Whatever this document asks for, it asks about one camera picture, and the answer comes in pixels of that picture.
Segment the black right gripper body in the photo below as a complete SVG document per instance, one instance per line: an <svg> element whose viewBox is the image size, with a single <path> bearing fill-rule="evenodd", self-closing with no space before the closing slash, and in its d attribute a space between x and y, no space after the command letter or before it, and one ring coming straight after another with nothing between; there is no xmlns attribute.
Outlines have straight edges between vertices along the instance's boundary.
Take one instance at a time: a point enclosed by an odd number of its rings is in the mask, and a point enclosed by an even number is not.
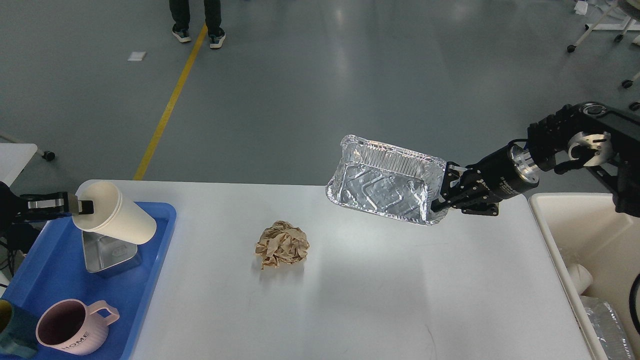
<svg viewBox="0 0 640 360"><path fill-rule="evenodd" d="M480 161L467 166L480 176L475 186L483 203L498 203L538 187L539 167L528 149L507 144Z"/></svg>

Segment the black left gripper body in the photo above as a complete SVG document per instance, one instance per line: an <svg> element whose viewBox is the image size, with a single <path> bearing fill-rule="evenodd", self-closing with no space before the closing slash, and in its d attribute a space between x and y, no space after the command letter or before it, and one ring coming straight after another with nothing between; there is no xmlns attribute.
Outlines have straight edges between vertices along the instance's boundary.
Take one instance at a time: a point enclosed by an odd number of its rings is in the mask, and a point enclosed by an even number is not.
<svg viewBox="0 0 640 360"><path fill-rule="evenodd" d="M23 199L14 194L6 183L0 182L0 235L5 235L22 210Z"/></svg>

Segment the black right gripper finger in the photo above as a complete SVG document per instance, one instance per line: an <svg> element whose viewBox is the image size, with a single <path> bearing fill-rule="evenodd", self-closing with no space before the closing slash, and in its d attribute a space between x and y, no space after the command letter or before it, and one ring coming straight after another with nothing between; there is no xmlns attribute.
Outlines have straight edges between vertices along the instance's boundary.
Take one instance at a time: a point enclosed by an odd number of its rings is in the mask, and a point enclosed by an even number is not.
<svg viewBox="0 0 640 360"><path fill-rule="evenodd" d="M447 205L461 210L466 215L484 215L495 217L499 214L501 199L489 194L448 194Z"/></svg>
<svg viewBox="0 0 640 360"><path fill-rule="evenodd" d="M464 186L467 185L469 182L467 178L472 174L473 169L460 166L457 162L447 161L438 196L432 201L430 210L436 214L445 209L460 208L467 202L468 195Z"/></svg>

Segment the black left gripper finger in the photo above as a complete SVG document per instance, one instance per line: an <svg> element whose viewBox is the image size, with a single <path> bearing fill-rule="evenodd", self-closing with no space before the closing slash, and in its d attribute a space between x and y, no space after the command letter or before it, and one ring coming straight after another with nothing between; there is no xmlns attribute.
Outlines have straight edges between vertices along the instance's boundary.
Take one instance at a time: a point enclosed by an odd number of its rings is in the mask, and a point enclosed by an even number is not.
<svg viewBox="0 0 640 360"><path fill-rule="evenodd" d="M57 192L49 194L21 194L26 211L71 212L73 215L92 215L94 202L79 199L75 194Z"/></svg>
<svg viewBox="0 0 640 360"><path fill-rule="evenodd" d="M25 210L16 214L13 223L43 223L71 216L73 213L68 211Z"/></svg>

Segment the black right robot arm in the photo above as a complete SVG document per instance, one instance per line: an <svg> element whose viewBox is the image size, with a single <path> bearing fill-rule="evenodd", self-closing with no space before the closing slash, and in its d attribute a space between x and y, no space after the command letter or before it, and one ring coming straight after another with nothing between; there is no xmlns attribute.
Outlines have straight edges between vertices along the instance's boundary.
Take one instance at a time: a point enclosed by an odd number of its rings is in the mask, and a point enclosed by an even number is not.
<svg viewBox="0 0 640 360"><path fill-rule="evenodd" d="M639 216L637 115L594 101L566 104L526 133L524 146L517 138L473 164L447 162L430 210L496 216L501 201L539 185L538 173L586 168L611 193L617 213Z"/></svg>

